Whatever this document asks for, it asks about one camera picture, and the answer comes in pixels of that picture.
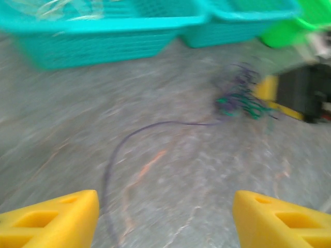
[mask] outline basket rim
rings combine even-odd
[[[301,5],[296,0],[287,0],[291,8],[288,10],[275,10],[275,11],[255,11],[255,12],[244,12],[244,11],[222,11],[216,9],[210,0],[202,1],[204,8],[207,9],[209,13],[212,13],[217,18],[232,21],[232,22],[252,22],[252,21],[275,21],[290,19],[294,16],[300,15],[302,13]]]
[[[206,10],[202,7],[202,2],[203,0],[192,0],[195,10],[194,15],[189,17],[116,18],[72,21],[31,20],[22,22],[21,20],[10,18],[9,15],[0,10],[0,29],[10,34],[88,34],[175,29],[204,23],[207,20],[207,14]]]

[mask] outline black object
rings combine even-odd
[[[303,114],[305,122],[320,122],[323,103],[331,102],[331,67],[306,65],[279,75],[276,102]]]

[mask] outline plastic basket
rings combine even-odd
[[[305,42],[309,32],[331,24],[330,0],[299,0],[304,14],[300,18],[278,23],[261,36],[273,48]]]
[[[0,28],[45,69],[151,57],[205,20],[195,0],[105,0],[102,19],[71,21],[79,17],[71,6],[59,20],[38,20],[8,1],[0,0]]]
[[[249,40],[275,21],[300,13],[295,0],[204,0],[204,8],[209,22],[188,28],[183,35],[193,48]]]

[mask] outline green plastic container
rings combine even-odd
[[[272,48],[301,44],[306,35],[331,24],[330,0],[299,0],[303,15],[294,20],[277,23],[261,36],[262,41]]]

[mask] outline cable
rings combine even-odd
[[[114,241],[115,243],[115,248],[120,248],[121,245],[118,241],[118,236],[117,233],[114,229],[114,224],[110,218],[109,215],[107,215],[106,213],[106,204],[107,202],[109,202],[109,193],[107,192],[107,188],[108,185],[111,181],[111,176],[112,176],[112,168],[114,167],[115,161],[116,161],[116,157],[118,155],[118,152],[120,151],[120,149],[124,146],[124,144],[134,135],[150,129],[150,128],[154,128],[157,126],[161,126],[161,125],[166,125],[166,124],[178,124],[178,125],[186,125],[186,126],[207,126],[207,127],[211,127],[211,126],[217,126],[220,125],[222,123],[222,121],[219,122],[215,122],[215,123],[198,123],[198,122],[182,122],[182,121],[176,121],[176,120],[169,120],[169,121],[161,121],[161,122],[157,122],[148,126],[145,126],[143,128],[140,128],[130,134],[128,134],[114,149],[113,153],[111,154],[110,158],[109,158],[109,162],[106,166],[106,172],[104,174],[103,177],[103,191],[102,191],[102,195],[101,195],[101,214],[105,216],[106,218],[106,222],[107,222],[107,231],[110,234],[110,238]]]
[[[234,66],[240,68],[240,73],[232,81],[234,86],[229,90],[229,93],[216,100],[216,107],[219,108],[222,114],[229,116],[235,116],[239,111],[244,110],[255,120],[262,118],[264,115],[278,119],[278,117],[271,114],[274,109],[266,106],[264,101],[253,95],[251,88],[257,84],[255,77],[260,78],[260,75],[244,65],[234,64]]]
[[[248,69],[248,64],[239,64],[239,65],[231,65],[237,66],[240,68],[240,72],[236,75],[235,79],[232,83],[235,85],[230,89],[230,92],[224,94],[221,98],[216,101],[216,106],[220,110],[220,112],[225,116],[234,116],[237,111],[240,109],[249,113],[253,119],[260,119],[264,116],[265,113],[272,118],[277,119],[276,117],[270,114],[271,108],[265,106],[263,101],[257,99],[252,95],[252,90],[250,86],[255,85],[254,76],[259,76],[259,74],[253,70]],[[115,243],[115,248],[121,248],[121,244],[119,243],[117,233],[114,229],[114,224],[112,222],[111,217],[107,214],[106,205],[109,202],[109,192],[108,187],[112,178],[112,169],[116,162],[116,157],[120,151],[120,149],[125,145],[125,143],[134,135],[145,131],[147,129],[155,128],[161,125],[186,125],[186,126],[218,126],[223,123],[223,119],[219,119],[218,122],[215,123],[198,123],[198,122],[184,122],[177,120],[169,120],[169,121],[161,121],[154,124],[150,124],[148,126],[142,127],[134,132],[128,134],[124,137],[124,139],[115,147],[113,153],[109,158],[109,162],[105,168],[105,174],[103,176],[103,184],[102,184],[102,193],[101,193],[101,214],[104,215],[106,219],[107,231],[110,235],[110,238]]]

